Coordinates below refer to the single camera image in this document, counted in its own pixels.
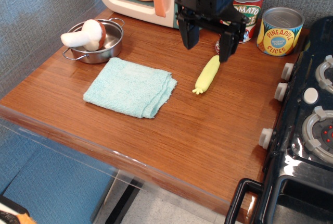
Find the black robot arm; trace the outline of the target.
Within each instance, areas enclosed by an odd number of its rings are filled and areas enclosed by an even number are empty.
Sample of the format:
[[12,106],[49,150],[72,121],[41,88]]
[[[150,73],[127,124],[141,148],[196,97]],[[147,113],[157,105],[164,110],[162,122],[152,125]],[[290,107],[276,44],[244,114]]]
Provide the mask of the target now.
[[175,0],[178,27],[187,49],[199,41],[201,28],[220,34],[219,61],[226,62],[244,39],[249,19],[237,11],[234,0]]

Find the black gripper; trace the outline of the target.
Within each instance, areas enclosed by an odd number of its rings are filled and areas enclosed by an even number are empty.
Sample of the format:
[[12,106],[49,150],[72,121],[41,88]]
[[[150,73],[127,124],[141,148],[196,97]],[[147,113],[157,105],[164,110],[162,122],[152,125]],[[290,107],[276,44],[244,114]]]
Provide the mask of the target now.
[[[234,0],[175,0],[176,18],[184,46],[192,49],[199,41],[200,28],[216,31],[220,36],[219,61],[227,62],[244,39],[249,19],[237,11]],[[227,32],[231,26],[236,29]]]

